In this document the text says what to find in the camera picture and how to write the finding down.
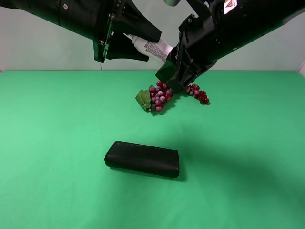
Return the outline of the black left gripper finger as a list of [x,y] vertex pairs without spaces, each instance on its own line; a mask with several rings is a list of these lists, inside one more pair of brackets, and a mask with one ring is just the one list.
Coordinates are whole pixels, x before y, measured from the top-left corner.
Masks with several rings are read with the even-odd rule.
[[138,10],[132,0],[115,0],[112,31],[158,42],[162,32]]
[[149,57],[140,53],[132,44],[130,38],[123,33],[114,33],[110,39],[106,58],[113,59],[131,59],[147,62]]

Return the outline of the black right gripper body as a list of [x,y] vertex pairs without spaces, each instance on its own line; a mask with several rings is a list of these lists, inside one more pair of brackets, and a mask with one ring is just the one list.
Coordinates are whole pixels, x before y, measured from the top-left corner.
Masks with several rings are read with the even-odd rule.
[[179,26],[182,57],[209,63],[211,68],[236,48],[236,43],[221,23],[222,12],[221,9],[207,9],[198,17],[191,14],[183,21]]

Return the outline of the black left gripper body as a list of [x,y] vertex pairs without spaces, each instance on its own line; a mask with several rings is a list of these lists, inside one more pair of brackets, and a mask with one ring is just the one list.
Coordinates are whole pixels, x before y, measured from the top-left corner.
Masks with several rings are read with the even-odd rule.
[[94,59],[100,63],[105,60],[123,57],[124,34],[115,31],[116,19],[123,9],[123,0],[93,0],[92,41]]

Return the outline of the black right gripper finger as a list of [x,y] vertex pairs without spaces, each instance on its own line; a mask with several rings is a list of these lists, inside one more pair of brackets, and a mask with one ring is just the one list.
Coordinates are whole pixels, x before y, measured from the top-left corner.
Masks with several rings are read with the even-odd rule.
[[175,93],[184,91],[189,84],[193,83],[199,76],[210,69],[209,63],[199,63],[195,59],[181,57],[175,66],[173,76],[167,84]]
[[183,46],[178,44],[167,56],[165,64],[157,71],[156,77],[159,81],[167,83],[169,81],[181,82]]

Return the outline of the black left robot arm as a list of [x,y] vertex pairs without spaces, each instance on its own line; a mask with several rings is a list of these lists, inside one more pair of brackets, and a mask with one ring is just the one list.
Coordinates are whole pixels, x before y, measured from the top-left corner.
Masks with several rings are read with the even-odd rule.
[[161,31],[131,0],[2,0],[1,7],[20,9],[93,41],[94,59],[148,61],[128,35],[158,42]]

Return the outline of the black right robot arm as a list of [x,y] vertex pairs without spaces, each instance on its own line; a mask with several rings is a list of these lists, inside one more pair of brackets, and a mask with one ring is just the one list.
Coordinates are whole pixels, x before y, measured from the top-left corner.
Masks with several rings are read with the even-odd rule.
[[216,62],[305,11],[303,0],[190,0],[197,16],[179,26],[179,42],[157,71],[181,92]]

